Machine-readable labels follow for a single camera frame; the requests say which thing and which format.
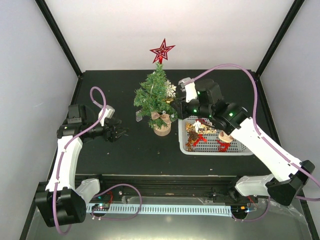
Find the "gold bell ornament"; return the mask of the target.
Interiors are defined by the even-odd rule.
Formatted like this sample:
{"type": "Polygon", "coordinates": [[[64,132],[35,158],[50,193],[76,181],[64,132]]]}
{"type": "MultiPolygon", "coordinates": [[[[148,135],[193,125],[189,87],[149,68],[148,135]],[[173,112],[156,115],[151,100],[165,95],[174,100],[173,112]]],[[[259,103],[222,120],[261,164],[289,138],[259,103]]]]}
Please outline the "gold bell ornament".
{"type": "Polygon", "coordinates": [[[168,104],[170,104],[173,100],[174,100],[173,98],[167,98],[167,99],[165,100],[165,102],[168,103],[168,104]]]}

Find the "burlap bow with berries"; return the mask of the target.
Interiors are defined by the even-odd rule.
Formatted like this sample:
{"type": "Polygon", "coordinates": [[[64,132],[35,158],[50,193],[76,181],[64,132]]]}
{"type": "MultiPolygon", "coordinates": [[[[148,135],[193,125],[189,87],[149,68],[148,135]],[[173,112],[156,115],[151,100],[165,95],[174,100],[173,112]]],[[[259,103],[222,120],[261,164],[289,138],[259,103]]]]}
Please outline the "burlap bow with berries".
{"type": "Polygon", "coordinates": [[[171,123],[170,115],[167,114],[167,113],[159,114],[158,112],[153,111],[153,112],[151,112],[151,119],[152,120],[162,119],[162,121],[165,124],[170,124],[171,123]]]}

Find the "white snowflake ornament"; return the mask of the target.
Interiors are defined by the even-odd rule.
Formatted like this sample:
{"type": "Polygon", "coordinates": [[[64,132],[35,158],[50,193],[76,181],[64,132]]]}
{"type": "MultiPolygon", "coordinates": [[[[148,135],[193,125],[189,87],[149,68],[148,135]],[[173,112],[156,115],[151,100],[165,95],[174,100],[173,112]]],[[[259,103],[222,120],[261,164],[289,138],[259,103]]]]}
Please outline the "white snowflake ornament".
{"type": "Polygon", "coordinates": [[[165,88],[166,88],[166,97],[174,99],[176,97],[176,89],[177,87],[172,84],[169,80],[165,82],[165,88]]]}

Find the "gold christmas word ornament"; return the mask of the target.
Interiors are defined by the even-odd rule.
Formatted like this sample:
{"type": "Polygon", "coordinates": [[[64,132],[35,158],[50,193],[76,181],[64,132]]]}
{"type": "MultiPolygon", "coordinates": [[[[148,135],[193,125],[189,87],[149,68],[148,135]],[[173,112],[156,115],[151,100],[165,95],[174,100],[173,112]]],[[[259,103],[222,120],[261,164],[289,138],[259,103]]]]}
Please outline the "gold christmas word ornament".
{"type": "Polygon", "coordinates": [[[217,133],[217,130],[213,126],[203,123],[199,120],[194,122],[193,127],[197,134],[208,135],[217,133]]]}

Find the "white perforated plastic basket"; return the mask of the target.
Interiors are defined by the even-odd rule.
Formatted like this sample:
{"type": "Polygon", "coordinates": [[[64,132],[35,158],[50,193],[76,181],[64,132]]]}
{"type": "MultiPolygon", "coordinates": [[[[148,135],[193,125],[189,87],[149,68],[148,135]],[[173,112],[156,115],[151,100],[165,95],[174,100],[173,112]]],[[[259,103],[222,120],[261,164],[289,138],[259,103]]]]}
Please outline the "white perforated plastic basket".
{"type": "Polygon", "coordinates": [[[195,146],[193,152],[188,152],[186,148],[186,143],[189,138],[187,126],[189,124],[194,124],[197,119],[196,116],[191,116],[178,121],[178,140],[180,150],[183,154],[194,156],[250,156],[253,154],[245,145],[237,140],[233,140],[230,143],[230,147],[226,152],[218,152],[219,144],[216,141],[220,140],[218,137],[220,132],[218,130],[214,134],[203,134],[203,137],[207,139],[207,142],[200,141],[195,146]]]}

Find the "small green christmas tree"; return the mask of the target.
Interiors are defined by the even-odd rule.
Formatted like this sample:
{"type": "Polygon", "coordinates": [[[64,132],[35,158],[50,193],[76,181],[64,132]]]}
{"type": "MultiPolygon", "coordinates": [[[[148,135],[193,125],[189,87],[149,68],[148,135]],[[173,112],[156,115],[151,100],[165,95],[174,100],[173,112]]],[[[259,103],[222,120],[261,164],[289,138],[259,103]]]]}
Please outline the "small green christmas tree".
{"type": "Polygon", "coordinates": [[[142,111],[143,118],[148,118],[148,125],[154,133],[160,137],[167,136],[171,132],[172,123],[178,118],[177,112],[166,103],[165,82],[169,80],[163,65],[156,63],[155,70],[148,74],[146,80],[140,83],[140,88],[135,90],[133,105],[142,111]],[[171,123],[166,124],[162,119],[152,120],[151,112],[169,114],[171,123]]]}

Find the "red star ornament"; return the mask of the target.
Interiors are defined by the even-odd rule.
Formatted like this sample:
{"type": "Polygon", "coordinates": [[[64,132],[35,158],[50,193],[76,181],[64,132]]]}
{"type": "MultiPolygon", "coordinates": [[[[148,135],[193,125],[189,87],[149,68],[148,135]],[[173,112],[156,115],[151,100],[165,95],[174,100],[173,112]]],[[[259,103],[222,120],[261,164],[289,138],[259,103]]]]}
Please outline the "red star ornament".
{"type": "Polygon", "coordinates": [[[175,47],[175,45],[167,45],[167,41],[164,38],[163,41],[160,44],[160,47],[150,49],[149,51],[155,54],[155,57],[152,61],[152,63],[163,63],[163,60],[168,60],[168,52],[172,50],[175,47]]]}

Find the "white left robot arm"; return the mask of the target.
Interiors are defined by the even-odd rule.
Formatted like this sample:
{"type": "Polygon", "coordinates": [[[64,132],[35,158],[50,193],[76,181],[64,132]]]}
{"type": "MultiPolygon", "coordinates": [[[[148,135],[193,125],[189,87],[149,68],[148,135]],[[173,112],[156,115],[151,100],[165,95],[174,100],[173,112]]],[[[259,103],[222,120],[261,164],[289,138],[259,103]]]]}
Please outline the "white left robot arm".
{"type": "Polygon", "coordinates": [[[83,180],[76,187],[75,174],[84,140],[102,137],[112,143],[127,132],[119,126],[121,120],[114,113],[115,109],[107,105],[94,125],[87,121],[84,105],[68,107],[67,117],[57,130],[57,155],[51,178],[45,190],[35,196],[35,204],[48,227],[82,223],[91,199],[101,200],[107,195],[107,186],[96,178],[83,180]]]}

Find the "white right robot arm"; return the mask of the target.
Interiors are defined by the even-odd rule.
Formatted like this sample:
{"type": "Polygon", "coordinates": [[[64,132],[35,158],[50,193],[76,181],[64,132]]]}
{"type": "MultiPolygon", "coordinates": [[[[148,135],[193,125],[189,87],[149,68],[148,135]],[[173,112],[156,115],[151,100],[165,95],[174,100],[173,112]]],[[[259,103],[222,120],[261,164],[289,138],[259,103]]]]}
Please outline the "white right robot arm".
{"type": "Polygon", "coordinates": [[[284,150],[259,128],[244,108],[225,102],[219,85],[212,79],[192,81],[188,77],[178,84],[185,96],[175,99],[171,106],[180,120],[191,116],[208,119],[213,129],[242,143],[270,171],[269,175],[240,177],[228,187],[228,198],[238,202],[243,197],[258,195],[289,206],[306,185],[315,165],[284,150]]]}

